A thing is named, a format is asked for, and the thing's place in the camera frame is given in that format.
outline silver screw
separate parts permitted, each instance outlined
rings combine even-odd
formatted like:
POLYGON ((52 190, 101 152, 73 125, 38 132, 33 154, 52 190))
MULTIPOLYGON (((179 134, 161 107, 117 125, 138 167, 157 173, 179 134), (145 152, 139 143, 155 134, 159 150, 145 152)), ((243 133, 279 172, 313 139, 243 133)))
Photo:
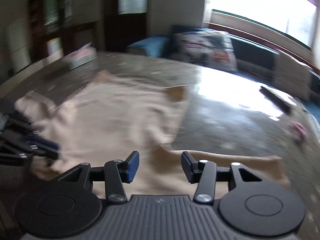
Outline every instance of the silver screw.
POLYGON ((202 203, 207 203, 212 200, 212 197, 208 194, 199 194, 196 196, 196 200, 202 203))
POLYGON ((121 194, 111 194, 108 199, 112 202, 121 202, 125 200, 125 197, 121 194))

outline pink object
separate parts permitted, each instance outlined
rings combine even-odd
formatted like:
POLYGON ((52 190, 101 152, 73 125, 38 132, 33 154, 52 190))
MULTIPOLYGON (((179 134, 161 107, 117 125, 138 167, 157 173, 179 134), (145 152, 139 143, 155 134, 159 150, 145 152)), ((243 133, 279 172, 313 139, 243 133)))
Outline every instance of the pink object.
POLYGON ((299 139, 304 141, 307 137, 307 131, 303 125, 295 121, 290 121, 290 125, 292 126, 292 129, 298 133, 299 139))

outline patterned cushion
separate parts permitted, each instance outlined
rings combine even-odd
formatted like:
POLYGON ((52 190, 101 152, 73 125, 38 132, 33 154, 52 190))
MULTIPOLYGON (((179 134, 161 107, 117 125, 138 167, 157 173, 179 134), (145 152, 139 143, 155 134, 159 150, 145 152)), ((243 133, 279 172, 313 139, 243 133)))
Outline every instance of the patterned cushion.
POLYGON ((175 35, 185 61, 209 68, 237 71, 236 57, 227 32, 204 31, 175 35))

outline glossy table surface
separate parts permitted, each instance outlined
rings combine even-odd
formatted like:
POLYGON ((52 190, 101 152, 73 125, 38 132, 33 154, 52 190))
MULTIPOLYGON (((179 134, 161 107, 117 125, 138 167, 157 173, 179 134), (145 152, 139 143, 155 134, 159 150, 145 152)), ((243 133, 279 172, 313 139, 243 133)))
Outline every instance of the glossy table surface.
POLYGON ((278 93, 293 105, 291 116, 259 92, 260 83, 230 73, 159 58, 98 53, 97 60, 69 72, 46 77, 36 73, 6 98, 15 101, 29 90, 35 90, 61 104, 102 69, 165 87, 189 85, 190 105, 173 143, 175 149, 282 157, 293 190, 308 208, 300 237, 320 239, 319 141, 301 104, 283 92, 278 93), (307 129, 308 139, 302 145, 292 139, 290 120, 307 129))

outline beige cushion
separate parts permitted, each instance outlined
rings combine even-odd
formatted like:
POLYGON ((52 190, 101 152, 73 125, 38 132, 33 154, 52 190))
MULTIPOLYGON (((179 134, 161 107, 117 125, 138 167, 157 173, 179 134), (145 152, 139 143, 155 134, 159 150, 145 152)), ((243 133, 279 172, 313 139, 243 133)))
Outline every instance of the beige cushion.
POLYGON ((309 67, 282 51, 279 51, 272 82, 278 89, 292 96, 309 100, 311 83, 309 67))

